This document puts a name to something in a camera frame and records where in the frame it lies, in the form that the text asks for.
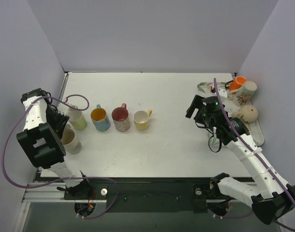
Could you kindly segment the light green mug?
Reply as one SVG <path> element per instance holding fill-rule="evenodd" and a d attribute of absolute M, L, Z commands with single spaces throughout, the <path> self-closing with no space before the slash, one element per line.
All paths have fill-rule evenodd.
<path fill-rule="evenodd" d="M 69 108 L 67 112 L 70 124 L 77 130 L 83 130 L 87 126 L 86 119 L 81 111 Z"/>

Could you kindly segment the cream floral mug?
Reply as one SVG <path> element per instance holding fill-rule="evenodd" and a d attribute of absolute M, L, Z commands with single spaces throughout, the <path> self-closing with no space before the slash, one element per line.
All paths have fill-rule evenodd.
<path fill-rule="evenodd" d="M 65 150 L 72 155 L 76 155 L 82 150 L 81 142 L 69 124 L 66 125 L 63 131 L 61 142 Z"/>

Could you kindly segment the blue butterfly mug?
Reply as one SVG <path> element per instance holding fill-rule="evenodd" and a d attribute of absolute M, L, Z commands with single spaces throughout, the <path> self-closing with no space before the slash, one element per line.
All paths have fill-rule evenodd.
<path fill-rule="evenodd" d="M 90 118 L 97 131 L 107 131 L 111 126 L 108 114 L 100 104 L 97 104 L 96 108 L 91 111 Z"/>

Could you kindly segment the yellow mug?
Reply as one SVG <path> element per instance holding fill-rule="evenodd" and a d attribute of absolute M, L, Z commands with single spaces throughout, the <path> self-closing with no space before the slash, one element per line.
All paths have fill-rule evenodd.
<path fill-rule="evenodd" d="M 148 128 L 151 115 L 152 115 L 152 110 L 137 111 L 134 114 L 133 120 L 134 120 L 136 128 L 139 131 L 144 131 Z"/>

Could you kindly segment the pink ghost mug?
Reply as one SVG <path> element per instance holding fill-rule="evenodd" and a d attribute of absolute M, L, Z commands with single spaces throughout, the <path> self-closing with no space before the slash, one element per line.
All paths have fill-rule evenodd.
<path fill-rule="evenodd" d="M 123 103 L 120 107 L 112 111 L 112 119 L 115 129 L 120 132 L 125 132 L 130 128 L 129 112 L 127 104 Z"/>

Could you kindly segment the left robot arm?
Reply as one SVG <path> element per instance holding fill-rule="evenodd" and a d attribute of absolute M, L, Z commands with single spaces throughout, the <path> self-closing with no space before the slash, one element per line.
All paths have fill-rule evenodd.
<path fill-rule="evenodd" d="M 16 138 L 34 167 L 54 172 L 65 182 L 67 193 L 87 199 L 93 188 L 81 171 L 67 164 L 61 141 L 69 116 L 53 107 L 49 97 L 41 88 L 22 95 L 21 102 L 27 115 L 23 131 Z"/>

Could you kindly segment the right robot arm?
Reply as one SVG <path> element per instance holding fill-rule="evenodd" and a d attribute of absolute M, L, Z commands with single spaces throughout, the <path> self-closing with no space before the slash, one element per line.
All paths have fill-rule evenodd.
<path fill-rule="evenodd" d="M 289 184 L 271 166 L 246 125 L 237 117 L 228 117 L 218 97 L 195 95 L 186 117 L 192 117 L 198 128 L 212 131 L 220 144 L 236 155 L 256 183 L 251 187 L 221 173 L 210 181 L 211 196 L 225 195 L 243 202 L 266 225 L 295 209 L 295 185 Z"/>

